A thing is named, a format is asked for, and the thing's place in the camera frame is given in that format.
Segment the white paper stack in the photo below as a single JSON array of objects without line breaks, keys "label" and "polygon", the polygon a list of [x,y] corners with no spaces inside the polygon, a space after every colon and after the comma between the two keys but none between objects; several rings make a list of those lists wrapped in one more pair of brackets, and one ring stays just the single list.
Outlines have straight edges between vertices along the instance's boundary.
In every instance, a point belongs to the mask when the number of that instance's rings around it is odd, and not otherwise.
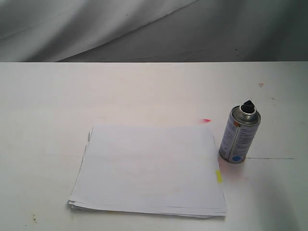
[{"label": "white paper stack", "polygon": [[225,216],[212,132],[204,125],[96,125],[68,203],[103,211]]}]

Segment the white backdrop cloth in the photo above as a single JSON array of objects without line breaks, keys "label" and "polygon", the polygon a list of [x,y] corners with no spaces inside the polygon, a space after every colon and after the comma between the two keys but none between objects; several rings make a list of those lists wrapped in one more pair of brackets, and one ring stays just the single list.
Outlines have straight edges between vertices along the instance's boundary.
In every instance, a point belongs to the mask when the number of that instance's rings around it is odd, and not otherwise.
[{"label": "white backdrop cloth", "polygon": [[305,0],[3,0],[2,62],[308,58]]}]

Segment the silver spray paint can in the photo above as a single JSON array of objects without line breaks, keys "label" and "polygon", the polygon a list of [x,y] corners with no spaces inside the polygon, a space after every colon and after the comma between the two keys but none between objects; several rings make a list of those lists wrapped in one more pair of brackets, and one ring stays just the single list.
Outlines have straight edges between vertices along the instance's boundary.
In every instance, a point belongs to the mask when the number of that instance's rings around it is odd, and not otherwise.
[{"label": "silver spray paint can", "polygon": [[246,159],[261,122],[261,116],[251,100],[232,108],[219,148],[220,156],[229,163]]}]

